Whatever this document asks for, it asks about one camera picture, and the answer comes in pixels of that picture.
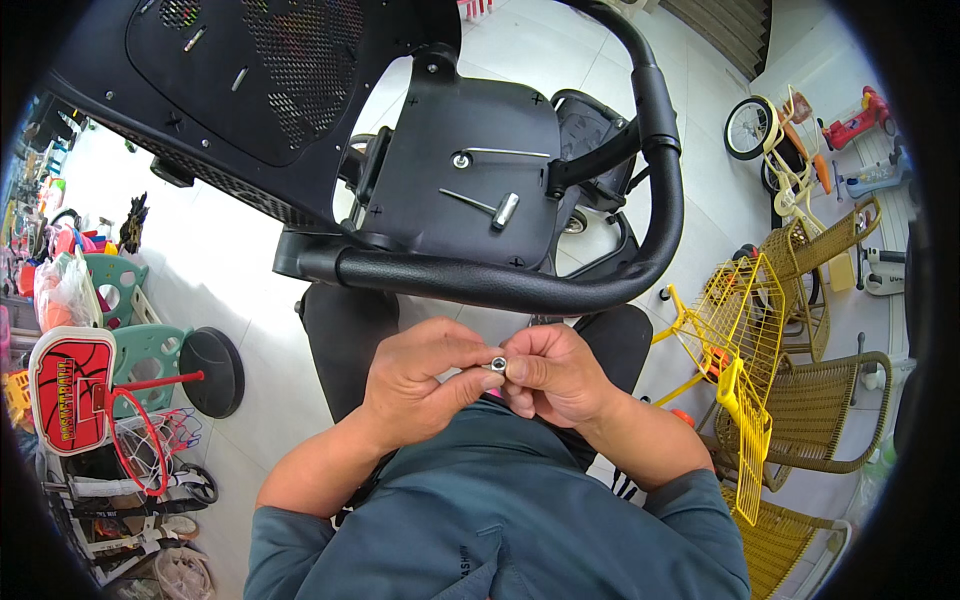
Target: shopping cart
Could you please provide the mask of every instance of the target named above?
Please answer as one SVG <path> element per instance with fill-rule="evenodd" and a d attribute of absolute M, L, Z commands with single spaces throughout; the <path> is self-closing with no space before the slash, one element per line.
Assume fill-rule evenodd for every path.
<path fill-rule="evenodd" d="M 702 380 L 717 386 L 717 403 L 740 430 L 736 510 L 753 524 L 773 425 L 764 405 L 780 355 L 783 290 L 766 255 L 759 254 L 719 265 L 691 307 L 672 284 L 660 291 L 660 298 L 673 300 L 677 319 L 654 336 L 653 344 L 676 336 L 697 371 L 655 405 Z"/>

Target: wall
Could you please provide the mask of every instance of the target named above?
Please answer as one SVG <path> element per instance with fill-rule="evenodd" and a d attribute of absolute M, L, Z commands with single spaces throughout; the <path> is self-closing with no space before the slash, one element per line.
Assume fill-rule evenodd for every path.
<path fill-rule="evenodd" d="M 808 34 L 827 12 L 827 3 L 823 0 L 774 0 L 770 14 L 767 63 L 786 56 L 787 51 Z"/>
<path fill-rule="evenodd" d="M 750 83 L 750 91 L 771 99 L 785 97 L 787 84 L 804 93 L 814 112 L 830 123 L 859 103 L 864 85 L 883 89 L 859 42 L 840 16 L 824 8 L 823 17 Z M 799 11 L 811 18 L 812 13 Z M 776 30 L 771 31 L 771 48 Z"/>

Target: right hand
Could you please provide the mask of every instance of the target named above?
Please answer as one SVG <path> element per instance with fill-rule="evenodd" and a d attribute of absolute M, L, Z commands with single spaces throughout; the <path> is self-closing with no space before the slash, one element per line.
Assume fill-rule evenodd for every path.
<path fill-rule="evenodd" d="M 521 329 L 500 346 L 507 359 L 504 396 L 521 417 L 575 427 L 593 420 L 612 397 L 613 384 L 587 342 L 565 324 Z"/>

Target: basketball stand base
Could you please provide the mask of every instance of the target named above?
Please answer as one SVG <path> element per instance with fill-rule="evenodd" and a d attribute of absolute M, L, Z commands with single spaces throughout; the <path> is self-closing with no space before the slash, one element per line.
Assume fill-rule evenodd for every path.
<path fill-rule="evenodd" d="M 219 329 L 200 327 L 183 341 L 180 373 L 204 372 L 204 378 L 183 382 L 190 402 L 208 417 L 225 419 L 240 406 L 244 393 L 243 363 L 233 342 Z"/>

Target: wicker chair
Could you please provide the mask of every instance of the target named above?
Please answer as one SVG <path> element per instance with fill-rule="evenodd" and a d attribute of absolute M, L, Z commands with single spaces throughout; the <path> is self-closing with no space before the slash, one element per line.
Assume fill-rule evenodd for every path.
<path fill-rule="evenodd" d="M 893 377 L 889 374 L 870 445 L 853 460 L 833 460 L 860 366 L 871 363 L 879 363 L 887 373 L 893 372 L 890 359 L 882 352 L 864 352 L 808 365 L 794 365 L 785 355 L 781 358 L 766 404 L 773 417 L 766 462 L 779 465 L 776 471 L 764 465 L 763 485 L 771 492 L 780 489 L 792 467 L 850 473 L 861 468 L 879 447 L 893 392 Z M 730 414 L 722 409 L 713 426 L 716 438 L 707 443 L 720 448 L 714 462 L 721 473 L 724 469 L 736 469 L 739 430 Z"/>
<path fill-rule="evenodd" d="M 857 214 L 872 206 L 875 217 L 863 230 L 856 226 Z M 767 255 L 774 274 L 783 288 L 787 310 L 784 323 L 800 323 L 799 331 L 784 332 L 780 348 L 792 354 L 808 353 L 814 361 L 824 356 L 830 334 L 830 312 L 827 290 L 820 273 L 820 265 L 863 241 L 880 222 L 880 205 L 876 198 L 857 204 L 853 211 L 815 238 L 811 238 L 801 219 L 774 229 L 760 244 L 759 251 Z M 807 301 L 809 290 L 804 275 L 816 271 L 813 285 L 820 286 L 820 301 Z"/>
<path fill-rule="evenodd" d="M 752 527 L 733 509 L 736 490 L 720 486 L 720 492 L 731 507 L 733 520 L 743 538 L 750 597 L 754 600 L 773 595 L 790 576 L 819 531 L 833 531 L 835 533 L 827 544 L 828 552 L 817 557 L 813 570 L 794 595 L 806 597 L 823 582 L 850 540 L 851 527 L 847 521 L 807 516 L 763 501 L 760 501 L 756 525 Z"/>

